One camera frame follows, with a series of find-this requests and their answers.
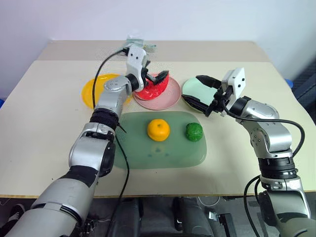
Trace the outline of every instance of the table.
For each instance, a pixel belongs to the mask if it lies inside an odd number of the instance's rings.
[[[121,42],[96,42],[99,48],[116,44]],[[304,127],[306,141],[295,157],[295,164],[305,191],[316,190],[316,127],[260,48],[251,42],[179,42],[181,47],[174,47],[175,51],[193,45],[196,54],[190,51],[182,53],[182,58],[173,56],[167,60],[168,54],[174,55],[170,45],[175,43],[156,44],[158,50],[160,45],[163,50],[149,66],[150,72],[168,69],[180,85],[196,75],[222,79],[227,70],[244,67],[243,95],[273,105],[282,119],[296,121]],[[78,53],[78,45],[86,45],[82,46],[87,51],[86,59],[84,53]],[[202,55],[199,61],[198,56],[206,45],[209,50],[217,50],[209,60]],[[36,198],[53,180],[67,172],[69,150],[92,113],[80,97],[83,85],[94,77],[101,60],[90,54],[92,47],[93,41],[52,42],[0,109],[1,198]],[[245,51],[240,56],[243,61],[238,61],[237,54],[241,51]],[[107,72],[124,74],[125,62],[114,59],[105,68]],[[134,100],[123,109],[123,113],[135,111],[147,110]],[[206,118],[182,99],[167,111],[187,111],[197,117],[207,141],[205,161],[188,168],[131,170],[124,195],[241,195],[246,183],[260,173],[247,131],[228,116],[223,118],[214,113]],[[293,136],[295,148],[300,133],[291,125],[285,126]],[[95,197],[118,196],[125,176],[126,170],[114,166],[108,176],[99,180]]]

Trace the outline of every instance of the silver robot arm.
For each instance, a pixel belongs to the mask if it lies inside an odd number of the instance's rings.
[[[279,119],[277,110],[246,96],[240,98],[245,87],[243,68],[228,71],[222,81],[209,76],[197,76],[197,79],[217,89],[212,103],[205,105],[195,97],[182,97],[207,117],[212,111],[222,116],[229,114],[249,133],[259,161],[260,181],[266,189],[258,197],[265,222],[276,227],[282,237],[316,236],[316,221],[310,219],[310,209],[293,161],[292,136],[280,122],[269,121]]]
[[[90,122],[70,150],[70,170],[46,188],[6,236],[66,237],[85,222],[98,179],[113,166],[115,129],[123,103],[132,91],[146,85],[145,50],[131,45],[126,55],[127,75],[105,84]]]

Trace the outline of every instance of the black wire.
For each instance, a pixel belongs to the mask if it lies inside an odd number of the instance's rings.
[[[107,57],[106,59],[104,59],[104,61],[101,63],[98,71],[97,71],[97,74],[95,75],[95,78],[94,78],[94,81],[93,81],[93,86],[92,86],[92,103],[93,103],[93,108],[95,107],[95,95],[94,95],[94,92],[95,92],[95,85],[97,83],[97,79],[98,79],[98,76],[99,76],[99,73],[103,67],[103,65],[110,59],[112,58],[113,56],[115,55],[118,55],[120,53],[124,52],[124,49],[121,49],[115,53],[112,53],[109,57]]]
[[[251,216],[250,216],[250,213],[249,213],[249,210],[248,210],[248,204],[247,204],[247,191],[248,191],[248,188],[249,188],[249,186],[250,186],[255,180],[257,180],[257,179],[260,179],[260,175],[254,177],[253,179],[251,179],[251,180],[247,183],[247,185],[246,185],[246,187],[245,187],[245,190],[244,190],[244,192],[243,192],[243,205],[244,205],[244,207],[245,207],[246,215],[247,215],[247,217],[248,217],[248,220],[249,220],[249,222],[250,222],[250,225],[251,225],[251,227],[252,227],[252,229],[253,229],[253,231],[254,231],[256,237],[260,237],[260,235],[259,235],[259,233],[258,233],[258,231],[257,231],[257,229],[256,229],[256,227],[255,227],[255,225],[254,225],[254,223],[253,223],[253,221],[252,221],[252,219],[251,219]]]
[[[300,139],[300,142],[299,144],[297,145],[297,148],[295,149],[295,151],[293,152],[293,157],[295,157],[295,155],[299,152],[299,150],[301,149],[303,143],[304,143],[304,140],[305,140],[305,131],[304,129],[302,128],[301,125],[299,125],[298,123],[296,122],[293,122],[293,121],[290,121],[290,120],[284,120],[284,119],[265,119],[265,118],[246,118],[246,117],[241,117],[241,116],[237,116],[235,114],[233,114],[232,112],[230,112],[226,105],[225,105],[225,100],[222,100],[222,106],[225,110],[225,112],[235,118],[235,119],[239,119],[239,120],[246,120],[246,121],[254,121],[254,122],[284,122],[284,123],[289,123],[291,125],[294,125],[296,126],[300,132],[301,132],[301,139]]]
[[[255,196],[256,196],[258,204],[259,204],[259,198],[258,198],[258,185],[259,184],[260,184],[260,179],[258,179],[256,184],[255,184]]]
[[[118,140],[118,137],[117,137],[116,135],[115,135],[115,138],[116,138],[116,140],[117,140],[117,143],[118,143],[118,146],[119,146],[120,150],[121,150],[122,153],[123,153],[123,156],[124,156],[124,159],[125,159],[125,162],[126,162],[127,175],[126,175],[126,179],[125,179],[125,183],[124,183],[124,185],[123,185],[122,191],[121,191],[121,193],[120,193],[120,195],[119,195],[119,197],[118,197],[117,204],[116,204],[116,206],[115,206],[115,208],[114,208],[114,211],[112,212],[112,215],[111,215],[111,218],[110,218],[111,220],[110,220],[110,223],[109,223],[107,232],[106,232],[106,234],[105,234],[105,237],[108,237],[108,236],[109,236],[110,229],[111,229],[111,227],[112,227],[112,224],[113,224],[113,220],[114,220],[116,211],[118,210],[118,207],[119,207],[119,205],[120,205],[120,203],[121,203],[121,199],[122,199],[122,196],[123,196],[123,193],[124,193],[124,190],[125,190],[125,188],[126,188],[127,181],[128,181],[128,178],[129,178],[129,164],[128,164],[128,161],[127,161],[127,156],[126,156],[125,151],[124,151],[122,145],[120,144],[120,142],[119,142],[119,140]]]

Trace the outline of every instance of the green tray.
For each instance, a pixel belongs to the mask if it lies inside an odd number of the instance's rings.
[[[164,119],[171,133],[163,142],[155,142],[147,135],[147,125],[153,119]],[[120,124],[126,130],[116,129],[131,169],[183,168],[201,164],[206,157],[203,135],[197,142],[185,136],[186,125],[199,122],[187,112],[133,112],[122,114]],[[123,154],[116,143],[114,165],[126,168]]]

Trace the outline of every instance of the green fruit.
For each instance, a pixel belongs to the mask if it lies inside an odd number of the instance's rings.
[[[203,136],[202,126],[197,122],[191,122],[187,124],[186,127],[186,137],[192,141],[197,142]]]

